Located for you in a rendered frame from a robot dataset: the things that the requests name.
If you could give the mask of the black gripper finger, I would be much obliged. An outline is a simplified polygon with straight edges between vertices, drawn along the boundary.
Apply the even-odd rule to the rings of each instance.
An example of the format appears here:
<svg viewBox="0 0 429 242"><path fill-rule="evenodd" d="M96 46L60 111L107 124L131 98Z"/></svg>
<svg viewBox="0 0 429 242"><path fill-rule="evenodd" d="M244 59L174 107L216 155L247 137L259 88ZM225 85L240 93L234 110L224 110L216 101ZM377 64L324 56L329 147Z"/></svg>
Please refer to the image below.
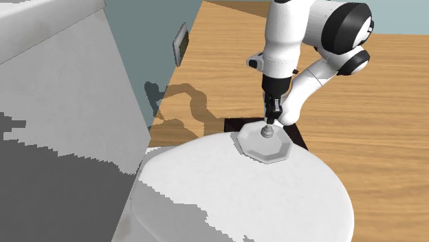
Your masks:
<svg viewBox="0 0 429 242"><path fill-rule="evenodd" d="M273 99L272 101L272 123L277 120L282 114L282 107L280 100L278 98Z"/></svg>
<svg viewBox="0 0 429 242"><path fill-rule="evenodd" d="M265 121L267 124L272 124L272 105L271 105L271 95L269 93L264 93L264 103L265 103Z"/></svg>

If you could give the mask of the white toilet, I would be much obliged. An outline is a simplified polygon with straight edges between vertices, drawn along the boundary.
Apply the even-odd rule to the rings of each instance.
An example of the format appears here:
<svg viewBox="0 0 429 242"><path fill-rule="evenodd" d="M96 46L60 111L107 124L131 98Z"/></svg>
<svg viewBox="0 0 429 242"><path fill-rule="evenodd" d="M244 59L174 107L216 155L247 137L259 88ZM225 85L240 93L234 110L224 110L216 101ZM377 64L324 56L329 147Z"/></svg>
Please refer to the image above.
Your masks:
<svg viewBox="0 0 429 242"><path fill-rule="evenodd" d="M338 176L281 128L147 150L104 0L0 1L0 242L351 242Z"/></svg>

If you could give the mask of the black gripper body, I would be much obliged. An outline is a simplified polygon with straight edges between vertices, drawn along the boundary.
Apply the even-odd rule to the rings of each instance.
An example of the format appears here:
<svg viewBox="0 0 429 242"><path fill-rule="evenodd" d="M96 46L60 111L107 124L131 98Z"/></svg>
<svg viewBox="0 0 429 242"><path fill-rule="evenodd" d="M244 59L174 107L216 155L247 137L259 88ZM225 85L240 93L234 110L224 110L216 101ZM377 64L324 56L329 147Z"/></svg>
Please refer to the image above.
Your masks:
<svg viewBox="0 0 429 242"><path fill-rule="evenodd" d="M281 99L281 96L289 90L291 77L288 78L272 78L263 74L262 89L264 98L270 96L273 99Z"/></svg>

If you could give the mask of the dark robot stand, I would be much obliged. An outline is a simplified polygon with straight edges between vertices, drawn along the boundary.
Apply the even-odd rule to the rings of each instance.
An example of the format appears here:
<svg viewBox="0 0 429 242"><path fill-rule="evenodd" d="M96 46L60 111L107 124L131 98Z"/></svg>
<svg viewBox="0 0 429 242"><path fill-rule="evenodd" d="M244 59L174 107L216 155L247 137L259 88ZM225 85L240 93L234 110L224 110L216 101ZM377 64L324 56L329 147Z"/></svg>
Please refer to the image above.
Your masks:
<svg viewBox="0 0 429 242"><path fill-rule="evenodd" d="M245 124L257 121L263 121L263 118L225 118L223 131L238 132ZM288 134L294 144L297 144L306 150L308 149L298 127L295 124L290 126L283 126L280 124L279 126L286 132L286 134Z"/></svg>

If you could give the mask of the white octagonal plate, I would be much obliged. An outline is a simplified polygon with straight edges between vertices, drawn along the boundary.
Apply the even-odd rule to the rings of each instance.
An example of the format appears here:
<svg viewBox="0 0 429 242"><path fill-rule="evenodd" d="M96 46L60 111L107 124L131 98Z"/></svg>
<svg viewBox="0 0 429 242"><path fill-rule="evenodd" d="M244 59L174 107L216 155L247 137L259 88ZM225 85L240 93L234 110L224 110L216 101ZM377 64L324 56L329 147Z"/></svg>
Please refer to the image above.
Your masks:
<svg viewBox="0 0 429 242"><path fill-rule="evenodd" d="M241 150L245 155L264 164L286 160L294 143L288 134L275 124L271 124L274 129L273 137L263 137L261 129L266 124L265 121L251 122L241 128L236 137Z"/></svg>

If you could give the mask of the grey wall vent plate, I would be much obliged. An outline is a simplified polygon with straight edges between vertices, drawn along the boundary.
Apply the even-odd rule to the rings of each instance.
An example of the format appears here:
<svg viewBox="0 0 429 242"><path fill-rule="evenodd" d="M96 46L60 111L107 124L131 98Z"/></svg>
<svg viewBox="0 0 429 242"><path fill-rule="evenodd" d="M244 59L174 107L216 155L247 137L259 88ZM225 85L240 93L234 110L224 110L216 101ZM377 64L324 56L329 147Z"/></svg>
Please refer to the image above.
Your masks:
<svg viewBox="0 0 429 242"><path fill-rule="evenodd" d="M186 22L181 25L174 41L173 41L173 53L175 58L176 67L179 67L183 61L189 44L189 31Z"/></svg>

